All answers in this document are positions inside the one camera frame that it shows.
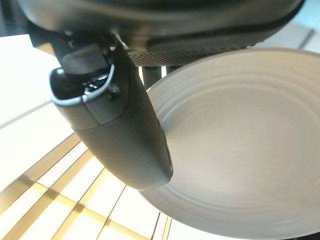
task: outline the perforated vent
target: perforated vent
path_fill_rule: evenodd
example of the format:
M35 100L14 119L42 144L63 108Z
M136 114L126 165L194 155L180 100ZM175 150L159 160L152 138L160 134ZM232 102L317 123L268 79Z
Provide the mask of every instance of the perforated vent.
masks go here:
M129 51L128 54L136 66L182 66L211 55L245 48L246 46L201 48L175 52Z

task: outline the black mesh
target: black mesh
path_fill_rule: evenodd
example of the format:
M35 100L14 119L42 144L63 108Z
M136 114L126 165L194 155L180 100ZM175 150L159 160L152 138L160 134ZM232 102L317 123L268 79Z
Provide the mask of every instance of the black mesh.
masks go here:
M128 54L136 66L183 66L211 55L245 48L246 46L200 48L175 52L129 51Z

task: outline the gray plastic housing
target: gray plastic housing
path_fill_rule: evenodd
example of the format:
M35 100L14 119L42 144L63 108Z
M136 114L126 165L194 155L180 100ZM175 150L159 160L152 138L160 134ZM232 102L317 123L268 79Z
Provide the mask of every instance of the gray plastic housing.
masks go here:
M62 69L52 71L52 101L88 149L127 185L148 190L167 184L173 166L166 137L139 78L122 49L105 84L90 94L59 97Z

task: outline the mesh grille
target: mesh grille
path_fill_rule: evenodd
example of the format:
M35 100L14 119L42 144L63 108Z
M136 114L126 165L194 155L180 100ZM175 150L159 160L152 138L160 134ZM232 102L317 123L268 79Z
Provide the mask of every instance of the mesh grille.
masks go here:
M182 66L211 55L245 48L246 46L200 48L175 52L129 51L128 54L136 66Z

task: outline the white plate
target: white plate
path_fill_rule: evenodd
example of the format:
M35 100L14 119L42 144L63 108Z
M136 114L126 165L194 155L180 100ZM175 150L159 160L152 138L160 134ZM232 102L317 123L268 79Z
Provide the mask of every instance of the white plate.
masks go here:
M209 57L148 92L174 173L141 194L191 227L243 239L320 232L320 57Z

